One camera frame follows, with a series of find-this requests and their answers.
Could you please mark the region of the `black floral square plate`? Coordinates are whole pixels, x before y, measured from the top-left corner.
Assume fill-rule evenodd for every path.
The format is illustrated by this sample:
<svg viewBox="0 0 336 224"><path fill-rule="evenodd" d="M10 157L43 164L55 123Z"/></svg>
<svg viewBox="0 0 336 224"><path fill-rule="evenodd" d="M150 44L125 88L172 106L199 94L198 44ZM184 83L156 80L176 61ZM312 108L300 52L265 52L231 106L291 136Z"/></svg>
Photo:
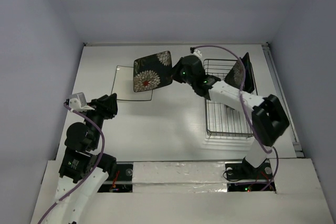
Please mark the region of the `black floral square plate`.
<svg viewBox="0 0 336 224"><path fill-rule="evenodd" d="M136 59L133 62L133 91L144 92L172 84L172 58L163 51Z"/></svg>

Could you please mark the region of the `white square plate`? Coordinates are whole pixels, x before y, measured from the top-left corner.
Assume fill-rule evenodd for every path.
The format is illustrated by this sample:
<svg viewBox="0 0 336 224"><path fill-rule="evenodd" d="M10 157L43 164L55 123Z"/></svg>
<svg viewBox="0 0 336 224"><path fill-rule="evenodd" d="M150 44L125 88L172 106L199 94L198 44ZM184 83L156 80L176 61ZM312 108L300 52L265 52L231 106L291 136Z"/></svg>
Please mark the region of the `white square plate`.
<svg viewBox="0 0 336 224"><path fill-rule="evenodd" d="M153 91L133 91L133 68L117 66L112 93L117 94L120 101L151 101Z"/></svg>

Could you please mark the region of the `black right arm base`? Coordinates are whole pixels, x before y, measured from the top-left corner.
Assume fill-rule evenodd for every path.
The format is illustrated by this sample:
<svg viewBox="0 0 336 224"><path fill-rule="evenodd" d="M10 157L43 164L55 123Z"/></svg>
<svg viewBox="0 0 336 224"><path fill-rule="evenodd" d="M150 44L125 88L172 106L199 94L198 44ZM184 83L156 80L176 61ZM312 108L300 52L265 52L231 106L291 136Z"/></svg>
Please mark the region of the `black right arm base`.
<svg viewBox="0 0 336 224"><path fill-rule="evenodd" d="M237 163L226 163L223 177L229 182L239 182L241 180L257 180L263 178L262 174L272 175L270 163L264 161L255 168L245 160Z"/></svg>

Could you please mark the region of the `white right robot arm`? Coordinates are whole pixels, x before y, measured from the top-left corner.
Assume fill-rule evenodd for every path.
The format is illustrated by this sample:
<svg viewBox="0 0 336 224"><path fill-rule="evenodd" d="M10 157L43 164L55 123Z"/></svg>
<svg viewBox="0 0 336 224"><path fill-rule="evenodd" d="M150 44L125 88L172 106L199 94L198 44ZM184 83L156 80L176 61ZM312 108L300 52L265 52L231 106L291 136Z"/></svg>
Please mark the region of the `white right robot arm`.
<svg viewBox="0 0 336 224"><path fill-rule="evenodd" d="M240 57L237 63L239 73L243 75L238 80L239 88L206 74L201 60L195 55L180 58L172 68L171 77L179 83L189 84L200 97L244 113L255 140L243 159L241 171L246 177L253 178L260 173L260 166L272 152L275 141L288 128L289 120L275 95L261 97L243 90L246 70Z"/></svg>

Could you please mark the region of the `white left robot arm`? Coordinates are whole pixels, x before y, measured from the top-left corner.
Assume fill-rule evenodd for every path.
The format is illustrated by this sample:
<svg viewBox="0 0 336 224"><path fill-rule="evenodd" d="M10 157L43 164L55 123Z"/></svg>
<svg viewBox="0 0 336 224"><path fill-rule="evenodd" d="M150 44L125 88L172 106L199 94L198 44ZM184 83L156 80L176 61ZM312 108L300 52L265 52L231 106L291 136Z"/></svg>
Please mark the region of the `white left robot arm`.
<svg viewBox="0 0 336 224"><path fill-rule="evenodd" d="M116 174L116 158L104 153L102 126L117 115L117 95L103 95L87 102L83 93L76 93L65 101L64 107L83 121L66 130L55 202L44 223L82 223L94 195Z"/></svg>

